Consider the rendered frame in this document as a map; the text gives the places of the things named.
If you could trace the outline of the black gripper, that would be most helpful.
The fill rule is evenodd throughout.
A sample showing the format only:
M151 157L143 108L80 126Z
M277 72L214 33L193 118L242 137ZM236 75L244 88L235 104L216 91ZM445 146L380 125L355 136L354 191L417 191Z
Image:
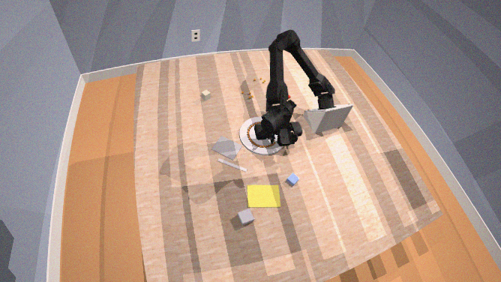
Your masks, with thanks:
M298 134L298 137L300 137L302 135L302 126L297 121L289 121L288 123L285 123L285 124L283 123L282 126L284 128L287 128L288 126L291 126L291 131L293 131L294 134ZM265 139L268 138L269 140L271 140L271 144L275 140L275 132L272 133L272 134L266 133L262 129L261 124L256 124L254 126L254 131L255 131L255 134L256 134L256 138L258 140L265 140Z

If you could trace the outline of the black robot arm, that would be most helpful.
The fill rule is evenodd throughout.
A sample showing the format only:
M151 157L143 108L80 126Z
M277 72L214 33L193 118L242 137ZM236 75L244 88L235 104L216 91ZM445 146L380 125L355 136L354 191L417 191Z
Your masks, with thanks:
M300 40L294 30L280 33L268 47L270 56L270 81L266 92L266 114L262 115L261 127L267 134L277 135L279 146L289 146L298 140L298 134L291 132L291 126L282 126L292 118L296 104L289 98L287 85L284 82L283 50L291 53L293 58L307 74L308 87L318 97L318 110L335 108L332 94L335 89L325 76L317 72L311 60L300 47ZM328 92L322 94L323 92ZM275 104L280 104L273 106Z

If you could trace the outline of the yellow flat square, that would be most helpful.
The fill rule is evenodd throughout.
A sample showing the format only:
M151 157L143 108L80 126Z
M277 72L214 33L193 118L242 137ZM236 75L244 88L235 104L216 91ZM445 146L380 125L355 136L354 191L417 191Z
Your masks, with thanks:
M247 185L248 208L281 207L278 185Z

